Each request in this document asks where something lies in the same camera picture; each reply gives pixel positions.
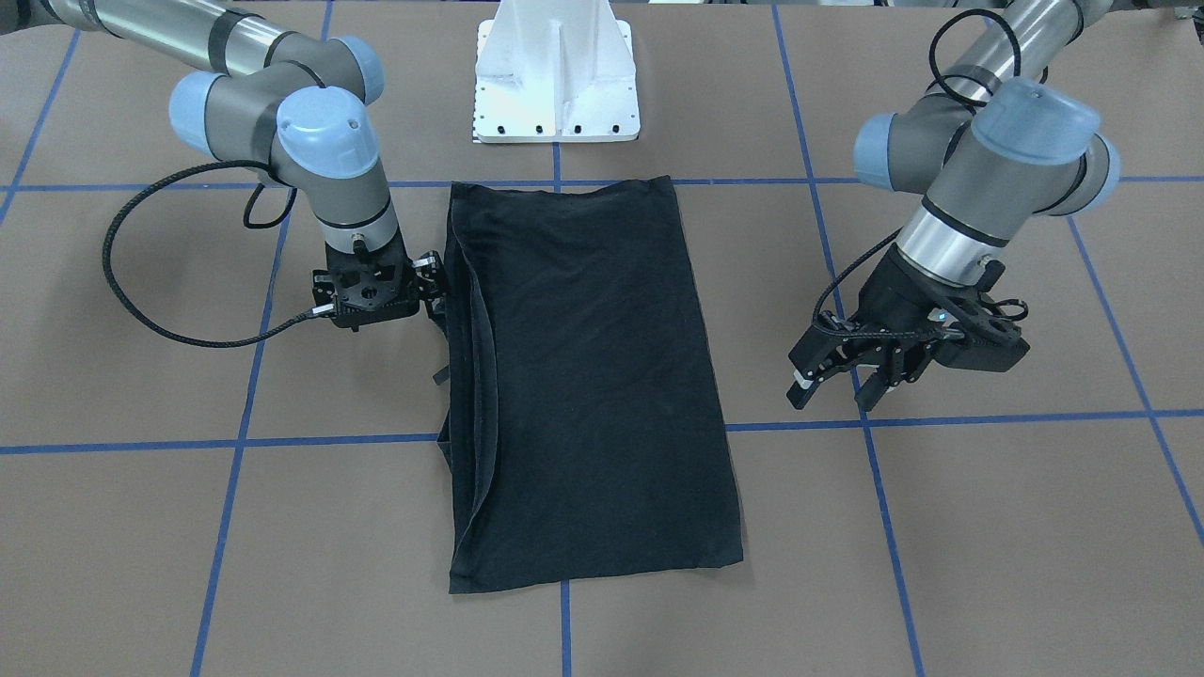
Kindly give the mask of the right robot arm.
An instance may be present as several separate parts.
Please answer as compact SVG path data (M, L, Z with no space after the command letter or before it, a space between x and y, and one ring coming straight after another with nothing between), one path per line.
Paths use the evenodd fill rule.
M191 67L169 96L175 134L207 170L246 167L260 184L302 193L321 228L326 267L314 308L336 326L444 320L436 252L405 249L378 136L367 114L384 88L361 39L309 39L212 1L5 1L2 31L66 25L104 33Z

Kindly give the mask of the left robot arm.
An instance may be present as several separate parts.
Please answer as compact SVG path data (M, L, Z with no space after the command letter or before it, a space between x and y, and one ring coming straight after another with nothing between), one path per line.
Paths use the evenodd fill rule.
M988 29L951 66L929 53L932 83L904 113L883 113L857 134L857 179L915 194L905 226L873 245L877 259L845 320L824 308L787 358L787 401L801 408L834 373L869 366L856 395L869 411L929 364L1005 372L1029 351L1027 305L997 301L1007 245L1031 217L1100 205L1117 187L1119 151L1100 113L1045 83L1066 46L1112 8L1109 1L1013 1L964 8Z

